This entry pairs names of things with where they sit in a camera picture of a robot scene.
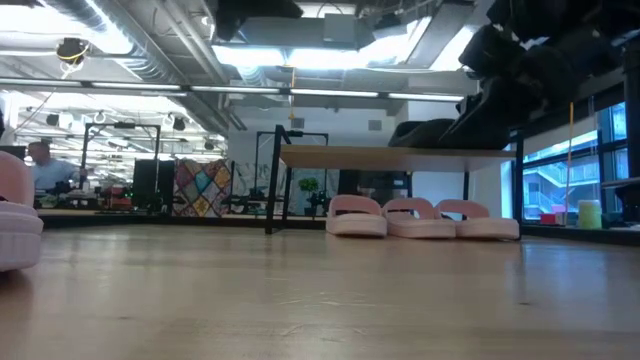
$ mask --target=pink slide sandal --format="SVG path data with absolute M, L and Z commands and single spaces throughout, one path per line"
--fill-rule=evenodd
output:
M 0 271 L 25 269 L 40 260 L 42 220 L 33 209 L 34 186 L 29 168 L 0 151 Z
M 489 210 L 473 201 L 443 200 L 438 204 L 439 212 L 457 213 L 467 220 L 456 222 L 456 237 L 478 239 L 520 238 L 520 226 L 513 219 L 490 218 Z
M 393 210 L 415 210 L 420 218 L 408 212 Z M 387 219 L 389 235 L 410 239 L 452 239 L 456 237 L 453 220 L 442 219 L 431 203 L 425 199 L 410 198 L 389 201 L 382 209 Z
M 337 215 L 338 211 L 359 211 L 357 214 Z M 329 204 L 327 232 L 334 235 L 362 235 L 384 237 L 387 220 L 374 200 L 363 196 L 338 195 Z

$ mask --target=colorful quilt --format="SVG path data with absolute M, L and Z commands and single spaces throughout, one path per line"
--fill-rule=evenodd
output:
M 231 171 L 226 160 L 208 164 L 178 160 L 173 187 L 173 216 L 221 217 L 228 210 L 222 202 L 230 192 Z

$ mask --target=potted plant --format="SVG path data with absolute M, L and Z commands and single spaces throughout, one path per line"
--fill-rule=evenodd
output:
M 315 196 L 316 198 L 314 199 L 314 195 L 316 195 L 315 192 L 318 191 L 318 180 L 316 180 L 316 178 L 302 179 L 298 181 L 298 187 L 300 187 L 301 191 L 304 191 L 307 193 L 307 195 L 309 196 L 307 198 L 307 201 L 311 205 L 308 208 L 304 208 L 304 215 L 315 216 L 316 208 L 318 204 L 317 204 L 317 196 Z

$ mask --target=person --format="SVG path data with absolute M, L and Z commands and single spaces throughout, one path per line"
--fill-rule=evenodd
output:
M 85 169 L 78 170 L 66 161 L 53 159 L 49 144 L 44 142 L 29 144 L 29 156 L 34 162 L 31 172 L 36 190 L 51 190 L 58 182 L 78 181 L 80 175 L 87 175 Z

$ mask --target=wooden floor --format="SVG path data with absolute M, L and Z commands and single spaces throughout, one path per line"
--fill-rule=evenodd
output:
M 637 360 L 639 310 L 623 247 L 58 230 L 0 275 L 0 359 Z

